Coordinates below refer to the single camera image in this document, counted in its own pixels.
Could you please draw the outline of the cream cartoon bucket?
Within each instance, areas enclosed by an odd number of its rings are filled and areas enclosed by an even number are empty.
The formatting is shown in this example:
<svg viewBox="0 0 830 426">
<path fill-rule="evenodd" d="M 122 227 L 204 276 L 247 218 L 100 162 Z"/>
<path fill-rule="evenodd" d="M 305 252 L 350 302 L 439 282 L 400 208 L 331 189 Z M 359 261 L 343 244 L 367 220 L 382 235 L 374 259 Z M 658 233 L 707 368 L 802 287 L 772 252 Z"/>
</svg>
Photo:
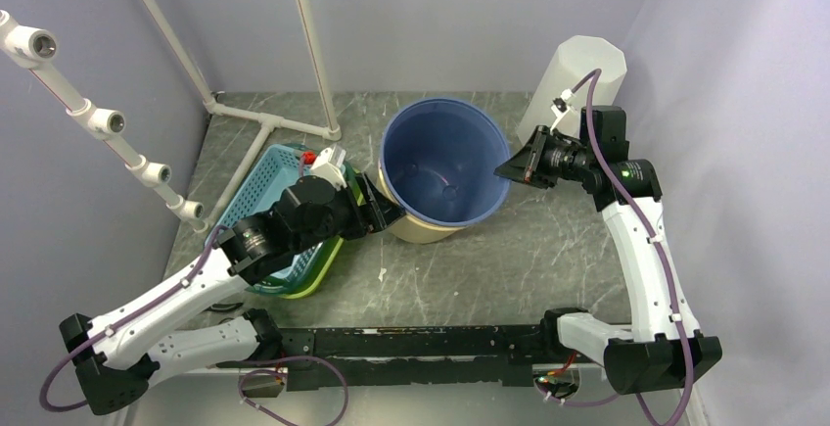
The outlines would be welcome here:
<svg viewBox="0 0 830 426">
<path fill-rule="evenodd" d="M 392 189 L 384 176 L 381 165 L 377 165 L 377 169 L 377 184 L 379 185 L 383 195 L 395 204 L 403 207 L 403 204 L 393 195 Z M 388 228 L 388 231 L 400 240 L 412 244 L 423 245 L 438 242 L 462 229 L 465 229 L 465 226 L 444 226 L 433 224 L 410 214 L 408 211 L 404 211 L 404 216 L 392 224 Z"/>
</svg>

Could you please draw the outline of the blue bucket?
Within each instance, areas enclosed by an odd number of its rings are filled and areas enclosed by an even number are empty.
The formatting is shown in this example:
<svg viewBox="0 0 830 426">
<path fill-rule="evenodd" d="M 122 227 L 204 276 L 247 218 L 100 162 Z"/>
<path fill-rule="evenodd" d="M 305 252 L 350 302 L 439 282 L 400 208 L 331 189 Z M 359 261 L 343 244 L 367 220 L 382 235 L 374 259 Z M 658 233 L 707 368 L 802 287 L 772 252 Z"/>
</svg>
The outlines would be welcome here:
<svg viewBox="0 0 830 426">
<path fill-rule="evenodd" d="M 391 118 L 379 168 L 408 214 L 466 227 L 490 217 L 506 200 L 510 181 L 495 169 L 510 157 L 505 134 L 481 109 L 455 98 L 426 98 Z"/>
</svg>

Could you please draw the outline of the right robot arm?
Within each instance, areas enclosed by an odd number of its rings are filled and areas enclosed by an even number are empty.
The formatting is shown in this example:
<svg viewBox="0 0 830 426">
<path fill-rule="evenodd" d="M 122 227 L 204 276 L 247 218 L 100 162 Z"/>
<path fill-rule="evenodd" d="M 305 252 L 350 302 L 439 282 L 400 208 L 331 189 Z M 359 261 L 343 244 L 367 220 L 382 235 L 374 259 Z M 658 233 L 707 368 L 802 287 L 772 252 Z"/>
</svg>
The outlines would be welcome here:
<svg viewBox="0 0 830 426">
<path fill-rule="evenodd" d="M 539 348 L 562 362 L 578 352 L 601 365 L 620 395 L 681 389 L 723 356 L 720 339 L 706 336 L 677 280 L 663 219 L 663 192 L 654 166 L 629 157 L 626 114 L 597 107 L 580 115 L 579 136 L 539 125 L 496 175 L 546 189 L 579 183 L 593 198 L 617 249 L 631 324 L 620 328 L 581 308 L 545 313 Z"/>
</svg>

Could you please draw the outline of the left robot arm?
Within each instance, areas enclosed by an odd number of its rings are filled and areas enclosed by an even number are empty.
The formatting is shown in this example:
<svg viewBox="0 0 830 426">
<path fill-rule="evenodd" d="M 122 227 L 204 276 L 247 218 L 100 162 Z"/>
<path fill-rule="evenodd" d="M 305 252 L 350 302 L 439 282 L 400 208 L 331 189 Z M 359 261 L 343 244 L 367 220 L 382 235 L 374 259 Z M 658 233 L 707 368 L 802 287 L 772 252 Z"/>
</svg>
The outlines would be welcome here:
<svg viewBox="0 0 830 426">
<path fill-rule="evenodd" d="M 378 233 L 405 215 L 363 174 L 349 185 L 307 175 L 286 188 L 266 211 L 220 226 L 203 252 L 175 275 L 132 302 L 94 318 L 75 314 L 60 325 L 87 406 L 113 413 L 158 383 L 225 361 L 273 364 L 283 336 L 264 309 L 250 309 L 217 327 L 180 331 L 209 306 L 289 267 L 295 256 L 334 237 L 345 240 Z"/>
</svg>

